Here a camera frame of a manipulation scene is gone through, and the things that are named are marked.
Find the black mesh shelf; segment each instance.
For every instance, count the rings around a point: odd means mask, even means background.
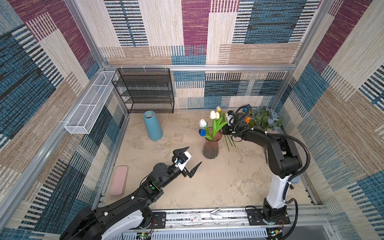
[[[130,113],[173,113],[175,100],[167,68],[118,68],[112,81]]]

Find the white wire basket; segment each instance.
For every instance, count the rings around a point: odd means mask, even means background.
[[[70,134],[89,134],[113,89],[114,71],[103,71],[65,124]]]

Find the pink ribbed glass vase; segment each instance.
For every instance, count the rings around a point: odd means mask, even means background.
[[[209,133],[212,133],[212,127],[209,127]],[[215,157],[217,157],[217,155],[218,155],[218,141],[221,139],[222,136],[223,136],[223,133],[220,130],[216,133],[216,136],[214,137],[214,139],[212,141],[205,139],[205,143],[203,146],[204,157],[206,157],[208,159],[214,159]]]

